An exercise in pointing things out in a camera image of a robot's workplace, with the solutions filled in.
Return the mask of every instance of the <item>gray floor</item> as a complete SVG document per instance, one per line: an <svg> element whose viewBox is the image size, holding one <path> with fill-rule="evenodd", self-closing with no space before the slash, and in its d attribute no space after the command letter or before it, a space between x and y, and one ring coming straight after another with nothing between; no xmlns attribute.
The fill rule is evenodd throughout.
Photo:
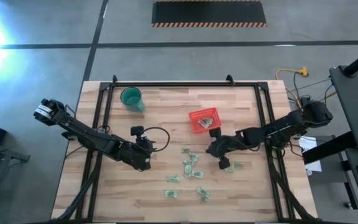
<svg viewBox="0 0 358 224"><path fill-rule="evenodd" d="M0 1L5 44L91 43L102 0ZM358 40L358 0L264 0L267 28L153 29L152 1L110 0L100 43L191 41ZM15 150L30 162L12 168L0 193L0 223L48 220L67 146L58 127L48 128L32 113L42 98L76 107L89 49L0 50L0 127L16 139ZM328 77L328 69L358 57L358 45L303 47L198 47L99 49L90 80L271 80L279 68L307 66L310 76L298 87ZM293 88L293 74L280 78ZM323 97L330 82L302 89ZM339 135L349 130L336 96L328 100L333 121L309 135ZM341 207L342 186L311 183L324 220L358 223L358 211Z"/></svg>

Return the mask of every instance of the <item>yellow and black striped mat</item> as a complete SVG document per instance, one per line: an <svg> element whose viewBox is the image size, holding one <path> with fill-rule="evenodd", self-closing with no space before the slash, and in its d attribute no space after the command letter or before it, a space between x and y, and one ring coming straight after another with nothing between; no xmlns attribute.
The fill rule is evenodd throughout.
<svg viewBox="0 0 358 224"><path fill-rule="evenodd" d="M153 27L267 27L255 0L159 0L153 3Z"/></svg>

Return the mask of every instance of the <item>paper money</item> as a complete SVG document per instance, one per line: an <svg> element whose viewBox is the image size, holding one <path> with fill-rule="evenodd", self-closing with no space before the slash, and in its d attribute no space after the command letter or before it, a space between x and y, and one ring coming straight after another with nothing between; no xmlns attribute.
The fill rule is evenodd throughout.
<svg viewBox="0 0 358 224"><path fill-rule="evenodd" d="M200 157L198 154L189 152L189 156L191 160L194 160L195 162L198 161L198 158Z"/></svg>
<svg viewBox="0 0 358 224"><path fill-rule="evenodd" d="M243 163L234 161L234 169L244 168Z"/></svg>
<svg viewBox="0 0 358 224"><path fill-rule="evenodd" d="M223 171L224 171L224 172L234 172L234 167L233 167L233 166L229 166L228 168L225 168Z"/></svg>
<svg viewBox="0 0 358 224"><path fill-rule="evenodd" d="M190 152L189 147L183 147L183 148L181 149L181 153L189 153L189 152Z"/></svg>
<svg viewBox="0 0 358 224"><path fill-rule="evenodd" d="M214 121L212 118L203 118L203 121L209 125L212 124L212 122Z"/></svg>
<svg viewBox="0 0 358 224"><path fill-rule="evenodd" d="M185 165L185 177L191 177L191 170L192 170L192 166L191 165Z"/></svg>
<svg viewBox="0 0 358 224"><path fill-rule="evenodd" d="M180 178L178 175L173 177L167 177L167 182L179 182Z"/></svg>
<svg viewBox="0 0 358 224"><path fill-rule="evenodd" d="M183 164L184 164L184 165L194 166L194 163L195 163L195 162L196 162L196 161L194 161L193 159L187 159L187 160L183 161Z"/></svg>
<svg viewBox="0 0 358 224"><path fill-rule="evenodd" d="M197 177L199 179L204 178L204 172L202 171L191 171L191 176L192 177Z"/></svg>
<svg viewBox="0 0 358 224"><path fill-rule="evenodd" d="M209 199L210 192L208 192L207 190L204 190L204 189L202 189L200 186L198 186L197 192L198 192L199 194L201 194L200 199L201 199L202 201L207 201L207 200Z"/></svg>
<svg viewBox="0 0 358 224"><path fill-rule="evenodd" d="M213 121L214 120L212 118L203 118L203 119L197 121L197 123L199 123L203 128L208 128L212 124Z"/></svg>
<svg viewBox="0 0 358 224"><path fill-rule="evenodd" d="M165 190L164 195L165 197L177 198L178 192L176 190Z"/></svg>
<svg viewBox="0 0 358 224"><path fill-rule="evenodd" d="M203 128L207 129L210 124L208 124L207 122L205 122L203 119L197 121L197 123L199 123Z"/></svg>

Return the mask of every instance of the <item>green cup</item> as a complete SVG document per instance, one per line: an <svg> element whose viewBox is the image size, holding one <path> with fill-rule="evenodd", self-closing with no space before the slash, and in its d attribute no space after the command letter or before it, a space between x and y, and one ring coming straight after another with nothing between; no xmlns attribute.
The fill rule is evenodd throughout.
<svg viewBox="0 0 358 224"><path fill-rule="evenodd" d="M121 102L127 107L127 110L133 112L143 112L142 93L138 88L129 87L121 93Z"/></svg>

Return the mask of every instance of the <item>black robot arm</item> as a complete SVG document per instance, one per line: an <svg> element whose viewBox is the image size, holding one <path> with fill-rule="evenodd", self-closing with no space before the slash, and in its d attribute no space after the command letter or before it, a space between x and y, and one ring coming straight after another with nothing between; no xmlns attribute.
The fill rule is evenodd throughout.
<svg viewBox="0 0 358 224"><path fill-rule="evenodd" d="M225 153L235 150L252 150L265 139L270 139L273 148L283 148L295 134L306 133L307 128L318 128L327 125L333 116L326 105L313 101L300 110L291 111L288 115L260 128L246 128L236 131L235 136L221 135L220 128L209 130L209 135L216 138L207 153L219 158L220 169L230 166Z"/></svg>
<svg viewBox="0 0 358 224"><path fill-rule="evenodd" d="M87 149L99 150L111 159L122 161L139 171L151 168L150 157L155 150L154 142L141 136L144 132L142 126L131 128L131 135L136 136L136 143L129 142L114 134L90 128L67 113L63 103L46 99L41 101L34 117L48 126L57 124L66 129L67 132L62 133L65 138L76 136Z"/></svg>

